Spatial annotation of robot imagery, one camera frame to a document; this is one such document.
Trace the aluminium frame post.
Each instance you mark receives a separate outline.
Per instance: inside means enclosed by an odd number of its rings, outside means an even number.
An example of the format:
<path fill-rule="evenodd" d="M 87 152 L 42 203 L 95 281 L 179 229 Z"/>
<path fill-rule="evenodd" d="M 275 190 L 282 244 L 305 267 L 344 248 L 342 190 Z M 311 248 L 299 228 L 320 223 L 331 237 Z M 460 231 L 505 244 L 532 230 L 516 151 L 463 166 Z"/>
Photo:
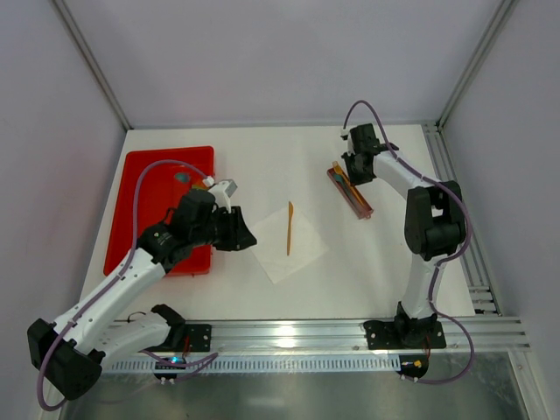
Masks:
<path fill-rule="evenodd" d="M 96 85 L 101 90 L 107 104 L 113 112 L 115 118 L 121 124 L 125 131 L 132 130 L 133 127 L 129 118 L 126 116 L 122 105 L 119 103 L 113 88 L 110 86 L 109 80 L 102 71 L 91 47 L 89 46 L 74 14 L 71 12 L 67 1 L 52 0 L 50 4 L 57 14 L 59 21 L 64 27 L 69 38 L 77 48 L 80 56 L 82 57 L 87 70 L 92 75 Z"/>
<path fill-rule="evenodd" d="M 474 82 L 518 3 L 518 0 L 499 1 L 437 120 L 436 125 L 440 130 L 443 130 L 450 121 L 455 109 Z"/>

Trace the right aluminium frame post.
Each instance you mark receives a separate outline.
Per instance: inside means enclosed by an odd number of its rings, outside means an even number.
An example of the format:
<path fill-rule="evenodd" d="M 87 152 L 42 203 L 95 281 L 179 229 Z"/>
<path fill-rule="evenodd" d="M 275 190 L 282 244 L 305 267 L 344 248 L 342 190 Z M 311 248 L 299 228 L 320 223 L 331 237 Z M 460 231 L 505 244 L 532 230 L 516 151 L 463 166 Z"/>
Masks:
<path fill-rule="evenodd" d="M 437 120 L 436 125 L 440 130 L 443 130 L 450 121 L 455 109 L 474 82 L 518 3 L 518 0 L 499 1 Z"/>

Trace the teal spoon in tray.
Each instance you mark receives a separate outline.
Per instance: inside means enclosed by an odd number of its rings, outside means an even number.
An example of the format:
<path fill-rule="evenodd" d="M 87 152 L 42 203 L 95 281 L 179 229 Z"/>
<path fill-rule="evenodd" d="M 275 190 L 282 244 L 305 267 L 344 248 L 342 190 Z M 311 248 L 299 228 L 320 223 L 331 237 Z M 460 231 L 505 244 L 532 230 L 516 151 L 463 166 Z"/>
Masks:
<path fill-rule="evenodd" d="M 188 184 L 191 181 L 190 175 L 186 172 L 177 172 L 174 178 L 182 184 Z"/>

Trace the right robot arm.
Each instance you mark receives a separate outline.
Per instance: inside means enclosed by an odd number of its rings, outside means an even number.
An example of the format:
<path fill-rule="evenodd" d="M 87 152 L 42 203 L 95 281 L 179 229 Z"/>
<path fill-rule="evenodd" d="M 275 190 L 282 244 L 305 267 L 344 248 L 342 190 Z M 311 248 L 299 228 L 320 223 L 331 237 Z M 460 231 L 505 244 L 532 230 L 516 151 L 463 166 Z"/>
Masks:
<path fill-rule="evenodd" d="M 404 161 L 392 143 L 381 143 L 374 126 L 349 130 L 348 151 L 342 155 L 351 183 L 363 185 L 380 179 L 405 199 L 403 234 L 412 254 L 409 280 L 390 321 L 363 324 L 371 350 L 445 347 L 435 297 L 445 258 L 466 240 L 466 219 L 455 181 L 430 181 Z"/>

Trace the black mounting plate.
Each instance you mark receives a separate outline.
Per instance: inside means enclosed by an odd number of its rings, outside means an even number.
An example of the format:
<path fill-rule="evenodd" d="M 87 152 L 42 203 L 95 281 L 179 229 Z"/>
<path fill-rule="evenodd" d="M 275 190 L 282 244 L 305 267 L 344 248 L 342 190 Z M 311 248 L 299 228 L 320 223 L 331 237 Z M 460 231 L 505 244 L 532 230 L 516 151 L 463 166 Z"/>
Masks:
<path fill-rule="evenodd" d="M 447 347 L 442 324 L 439 321 L 428 325 L 413 323 L 412 327 L 396 321 L 369 320 L 364 324 L 369 350 L 422 350 L 425 347 L 445 349 Z"/>
<path fill-rule="evenodd" d="M 211 349 L 212 326 L 210 324 L 186 324 L 183 352 L 206 353 Z"/>

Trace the right side aluminium rail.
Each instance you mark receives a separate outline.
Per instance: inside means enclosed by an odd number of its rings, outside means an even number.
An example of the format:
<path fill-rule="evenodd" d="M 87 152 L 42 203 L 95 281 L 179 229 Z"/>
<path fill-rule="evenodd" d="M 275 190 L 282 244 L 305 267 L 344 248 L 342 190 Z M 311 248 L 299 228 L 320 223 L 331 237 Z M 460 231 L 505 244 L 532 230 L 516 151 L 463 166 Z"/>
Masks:
<path fill-rule="evenodd" d="M 501 311 L 490 282 L 489 270 L 476 235 L 473 233 L 469 216 L 465 215 L 466 205 L 464 203 L 458 205 L 462 200 L 462 190 L 444 136 L 434 122 L 425 122 L 421 128 L 436 173 L 436 180 L 452 192 L 451 217 L 459 220 L 461 231 L 459 234 L 461 240 L 457 250 L 452 254 L 455 256 L 454 261 L 461 262 L 474 312 L 476 315 L 499 317 Z"/>

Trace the green rolled napkin bundle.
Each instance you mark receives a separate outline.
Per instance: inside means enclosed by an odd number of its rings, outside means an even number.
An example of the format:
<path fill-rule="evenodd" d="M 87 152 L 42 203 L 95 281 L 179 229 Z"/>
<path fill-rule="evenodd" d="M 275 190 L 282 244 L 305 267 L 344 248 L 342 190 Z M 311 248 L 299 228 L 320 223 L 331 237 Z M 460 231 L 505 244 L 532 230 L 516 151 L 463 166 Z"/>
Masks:
<path fill-rule="evenodd" d="M 192 181 L 191 188 L 207 191 L 209 189 L 209 186 L 205 183 L 205 180 L 203 178 L 197 178 Z"/>

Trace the teal plastic spoon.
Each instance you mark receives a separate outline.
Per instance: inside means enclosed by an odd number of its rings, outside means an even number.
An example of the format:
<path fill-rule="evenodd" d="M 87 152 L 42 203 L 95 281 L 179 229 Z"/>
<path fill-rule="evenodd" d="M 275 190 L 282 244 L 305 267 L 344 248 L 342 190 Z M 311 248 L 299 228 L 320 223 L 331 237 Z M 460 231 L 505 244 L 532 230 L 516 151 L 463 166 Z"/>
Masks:
<path fill-rule="evenodd" d="M 335 172 L 333 174 L 334 179 L 336 180 L 336 182 L 338 183 L 338 185 L 341 187 L 343 193 L 346 195 L 346 197 L 352 202 L 354 203 L 356 206 L 359 206 L 361 203 L 358 200 L 358 198 L 354 195 L 353 191 L 351 190 L 350 186 L 347 184 L 347 182 L 344 180 L 344 178 L 338 174 L 337 172 Z"/>

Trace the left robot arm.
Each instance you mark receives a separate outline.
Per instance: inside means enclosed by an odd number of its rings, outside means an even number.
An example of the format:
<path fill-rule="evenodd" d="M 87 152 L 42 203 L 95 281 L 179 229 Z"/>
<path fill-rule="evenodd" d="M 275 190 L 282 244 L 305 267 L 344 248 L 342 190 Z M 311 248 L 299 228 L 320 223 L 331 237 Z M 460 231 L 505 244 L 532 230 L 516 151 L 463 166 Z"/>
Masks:
<path fill-rule="evenodd" d="M 147 227 L 131 250 L 92 292 L 48 323 L 37 319 L 27 330 L 32 365 L 39 371 L 37 391 L 49 381 L 66 400 L 86 394 L 102 370 L 129 354 L 150 348 L 179 350 L 187 336 L 186 321 L 165 304 L 109 332 L 109 325 L 139 295 L 165 277 L 200 247 L 241 251 L 257 239 L 230 198 L 232 180 L 183 195 L 169 221 Z"/>

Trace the left aluminium frame post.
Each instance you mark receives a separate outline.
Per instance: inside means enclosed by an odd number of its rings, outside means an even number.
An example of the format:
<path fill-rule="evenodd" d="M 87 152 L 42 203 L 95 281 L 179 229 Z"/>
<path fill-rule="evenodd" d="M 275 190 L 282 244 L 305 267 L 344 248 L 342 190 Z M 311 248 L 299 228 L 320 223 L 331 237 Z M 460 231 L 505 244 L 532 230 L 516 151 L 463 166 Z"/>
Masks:
<path fill-rule="evenodd" d="M 109 80 L 102 71 L 91 47 L 89 46 L 74 14 L 71 12 L 67 1 L 52 0 L 50 4 L 57 14 L 59 21 L 64 27 L 69 38 L 77 48 L 80 56 L 82 57 L 87 70 L 92 75 L 96 85 L 101 90 L 107 104 L 113 112 L 115 118 L 121 124 L 125 131 L 132 130 L 133 127 L 129 118 L 126 116 L 122 105 L 119 103 L 113 88 L 110 86 Z"/>

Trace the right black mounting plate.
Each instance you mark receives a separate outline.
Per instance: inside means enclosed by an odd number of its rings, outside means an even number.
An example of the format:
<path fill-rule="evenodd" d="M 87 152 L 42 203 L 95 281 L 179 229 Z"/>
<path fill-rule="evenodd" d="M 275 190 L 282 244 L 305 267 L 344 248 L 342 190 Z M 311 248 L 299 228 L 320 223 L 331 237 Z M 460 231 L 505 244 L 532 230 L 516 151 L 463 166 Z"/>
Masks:
<path fill-rule="evenodd" d="M 445 349 L 447 347 L 442 324 L 439 321 L 428 325 L 413 323 L 412 327 L 396 321 L 369 320 L 364 324 L 369 350 L 422 350 L 425 347 Z"/>

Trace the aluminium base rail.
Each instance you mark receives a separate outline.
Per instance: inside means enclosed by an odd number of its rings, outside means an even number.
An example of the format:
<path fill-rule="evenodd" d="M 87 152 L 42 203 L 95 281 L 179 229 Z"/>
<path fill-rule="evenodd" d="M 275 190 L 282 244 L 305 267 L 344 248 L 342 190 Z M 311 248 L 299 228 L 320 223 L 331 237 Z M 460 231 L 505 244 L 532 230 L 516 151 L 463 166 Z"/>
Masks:
<path fill-rule="evenodd" d="M 210 349 L 220 353 L 341 350 L 366 352 L 372 334 L 363 319 L 215 320 Z M 529 337 L 516 317 L 460 317 L 441 321 L 447 352 L 528 351 Z"/>

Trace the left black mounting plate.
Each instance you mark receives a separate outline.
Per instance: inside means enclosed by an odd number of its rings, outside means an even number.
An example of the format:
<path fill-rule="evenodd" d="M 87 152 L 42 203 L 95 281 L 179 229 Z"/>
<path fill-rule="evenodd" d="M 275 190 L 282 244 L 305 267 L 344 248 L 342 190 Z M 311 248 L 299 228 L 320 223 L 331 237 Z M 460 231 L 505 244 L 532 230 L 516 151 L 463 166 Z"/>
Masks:
<path fill-rule="evenodd" d="M 210 324 L 186 324 L 183 352 L 206 353 L 211 349 L 212 326 Z"/>

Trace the red plastic tray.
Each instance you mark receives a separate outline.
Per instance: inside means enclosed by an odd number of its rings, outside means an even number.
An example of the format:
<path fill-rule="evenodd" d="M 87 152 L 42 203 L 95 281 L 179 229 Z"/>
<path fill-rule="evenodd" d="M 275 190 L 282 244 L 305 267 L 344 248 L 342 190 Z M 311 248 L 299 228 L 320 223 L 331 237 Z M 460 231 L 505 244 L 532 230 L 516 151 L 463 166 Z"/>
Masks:
<path fill-rule="evenodd" d="M 137 228 L 143 232 L 147 227 L 161 221 L 169 208 L 176 207 L 180 198 L 191 189 L 194 179 L 203 175 L 214 175 L 214 148 L 197 146 L 162 150 L 132 151 L 124 160 L 121 182 L 116 197 L 112 226 L 103 267 L 108 275 L 129 251 L 132 240 L 133 198 L 137 179 L 148 165 L 172 159 L 187 162 L 200 172 L 180 164 L 162 164 L 151 169 L 143 178 L 138 198 Z M 186 172 L 191 181 L 178 182 L 174 175 Z"/>

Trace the white paper napkin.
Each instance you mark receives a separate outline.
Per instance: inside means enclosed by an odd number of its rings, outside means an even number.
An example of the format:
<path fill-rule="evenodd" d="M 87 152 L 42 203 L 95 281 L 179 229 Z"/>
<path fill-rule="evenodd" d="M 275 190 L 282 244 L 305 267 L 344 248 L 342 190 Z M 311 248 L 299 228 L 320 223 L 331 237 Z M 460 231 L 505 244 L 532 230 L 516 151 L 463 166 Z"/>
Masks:
<path fill-rule="evenodd" d="M 252 252 L 273 284 L 314 263 L 329 250 L 319 232 L 291 202 L 257 222 L 251 231 L 257 239 Z"/>

